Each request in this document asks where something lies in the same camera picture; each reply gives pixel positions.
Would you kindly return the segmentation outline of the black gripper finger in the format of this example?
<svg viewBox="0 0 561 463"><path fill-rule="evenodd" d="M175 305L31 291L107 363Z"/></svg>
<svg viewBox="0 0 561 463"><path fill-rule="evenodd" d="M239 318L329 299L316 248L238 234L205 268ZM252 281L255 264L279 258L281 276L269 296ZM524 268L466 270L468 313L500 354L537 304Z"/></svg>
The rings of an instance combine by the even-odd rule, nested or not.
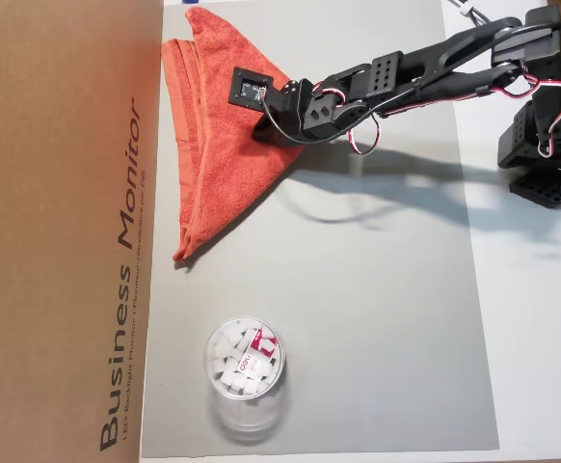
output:
<svg viewBox="0 0 561 463"><path fill-rule="evenodd" d="M274 127L270 119L265 115L255 124L252 138L258 143L270 146L290 145L290 141Z"/></svg>

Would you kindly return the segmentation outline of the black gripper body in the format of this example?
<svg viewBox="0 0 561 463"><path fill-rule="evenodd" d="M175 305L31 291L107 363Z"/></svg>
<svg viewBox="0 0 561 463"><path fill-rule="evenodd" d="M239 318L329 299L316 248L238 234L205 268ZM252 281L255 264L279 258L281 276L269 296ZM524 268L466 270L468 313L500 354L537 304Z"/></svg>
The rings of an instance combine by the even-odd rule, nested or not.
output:
<svg viewBox="0 0 561 463"><path fill-rule="evenodd" d="M261 97L264 115L290 141L290 145L310 145L314 139L305 134L304 122L313 84L307 79L290 80L278 90L272 79L266 79L265 83Z"/></svg>

